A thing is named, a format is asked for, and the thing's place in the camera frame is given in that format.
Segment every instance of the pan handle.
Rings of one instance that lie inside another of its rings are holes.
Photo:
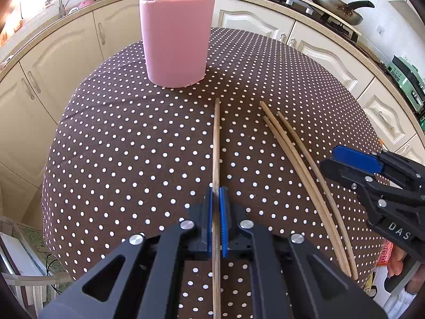
[[[347,8],[350,10],[356,10],[361,7],[375,8],[375,5],[370,1],[353,1],[347,4]]]

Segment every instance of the pink container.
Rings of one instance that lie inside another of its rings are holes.
[[[140,0],[147,76],[186,87],[205,76],[214,0]]]

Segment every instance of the polka dot tablecloth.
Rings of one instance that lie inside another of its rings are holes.
[[[220,183],[229,200],[274,234],[304,233],[337,262],[259,102],[283,112],[317,162],[338,144],[379,152],[371,124],[349,91],[309,57],[254,33],[212,29],[206,76],[195,85],[152,84],[138,42],[109,58],[71,97],[47,161],[42,206],[47,246],[74,279],[131,234],[158,235],[203,202],[212,181],[216,97]],[[384,240],[366,227],[356,195],[329,185],[362,284]],[[212,315],[211,270],[211,262],[186,263],[179,318]],[[247,262],[222,260],[223,316],[252,317],[250,295]]]

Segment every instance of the frying pan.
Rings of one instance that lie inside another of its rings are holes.
[[[314,3],[326,8],[334,13],[342,20],[350,25],[359,25],[363,21],[363,17],[355,11],[361,7],[375,8],[375,5],[370,1],[354,1],[346,4],[342,0],[312,0]]]

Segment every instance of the cream cabinet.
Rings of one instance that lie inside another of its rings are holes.
[[[3,197],[3,215],[14,221],[21,221],[37,192],[37,187],[0,163],[0,188]]]
[[[77,86],[102,62],[93,13],[62,26],[20,60],[36,95],[56,122]]]
[[[410,139],[400,149],[398,149],[396,153],[417,163],[425,165],[425,148],[417,134],[415,134],[412,139]]]
[[[286,43],[325,67],[354,98],[373,79],[373,74],[348,51],[300,22],[295,22]]]
[[[38,187],[56,127],[16,64],[0,82],[0,162]]]
[[[240,0],[215,0],[213,27],[254,32],[285,41],[295,20],[283,14]]]
[[[358,102],[376,134],[391,152],[396,152],[416,134],[397,100],[377,78],[373,79]]]
[[[139,0],[122,0],[93,11],[103,59],[142,39]]]

